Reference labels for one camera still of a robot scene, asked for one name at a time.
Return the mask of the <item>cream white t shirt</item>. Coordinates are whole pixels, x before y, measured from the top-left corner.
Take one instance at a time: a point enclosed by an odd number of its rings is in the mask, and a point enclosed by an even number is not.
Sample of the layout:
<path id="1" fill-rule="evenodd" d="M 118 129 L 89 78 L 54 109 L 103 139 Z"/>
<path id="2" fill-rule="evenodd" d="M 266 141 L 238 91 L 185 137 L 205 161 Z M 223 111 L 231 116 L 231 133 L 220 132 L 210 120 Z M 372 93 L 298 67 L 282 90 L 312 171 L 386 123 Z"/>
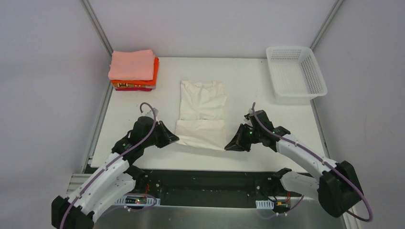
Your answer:
<path id="1" fill-rule="evenodd" d="M 175 126 L 178 144 L 224 151 L 227 95 L 223 83 L 183 80 L 180 90 L 179 118 Z"/>

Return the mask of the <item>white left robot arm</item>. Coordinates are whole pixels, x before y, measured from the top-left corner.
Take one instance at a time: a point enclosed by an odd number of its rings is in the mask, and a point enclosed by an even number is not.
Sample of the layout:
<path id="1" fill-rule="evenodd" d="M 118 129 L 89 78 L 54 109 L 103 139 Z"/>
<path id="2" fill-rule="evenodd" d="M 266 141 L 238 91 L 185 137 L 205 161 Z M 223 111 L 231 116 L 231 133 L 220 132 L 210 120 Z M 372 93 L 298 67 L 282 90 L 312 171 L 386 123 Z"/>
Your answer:
<path id="1" fill-rule="evenodd" d="M 100 216 L 126 193 L 145 189 L 145 172 L 134 165 L 147 147 L 166 147 L 179 140 L 162 121 L 141 116 L 118 140 L 111 154 L 88 180 L 67 197 L 51 204 L 51 225 L 56 229 L 91 229 Z"/>

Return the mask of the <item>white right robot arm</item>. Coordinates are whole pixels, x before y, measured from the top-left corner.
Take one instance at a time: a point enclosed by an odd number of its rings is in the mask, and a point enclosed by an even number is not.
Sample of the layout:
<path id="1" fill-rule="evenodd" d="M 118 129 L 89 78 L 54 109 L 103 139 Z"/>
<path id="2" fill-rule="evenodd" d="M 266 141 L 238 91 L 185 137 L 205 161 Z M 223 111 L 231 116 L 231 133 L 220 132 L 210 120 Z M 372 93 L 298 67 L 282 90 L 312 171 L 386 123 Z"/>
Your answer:
<path id="1" fill-rule="evenodd" d="M 364 199 L 354 167 L 315 154 L 299 143 L 289 130 L 274 127 L 263 110 L 250 111 L 224 147 L 226 151 L 249 152 L 253 144 L 262 144 L 288 157 L 308 172 L 308 176 L 283 168 L 270 177 L 270 194 L 295 192 L 320 203 L 331 216 L 339 217 Z"/>

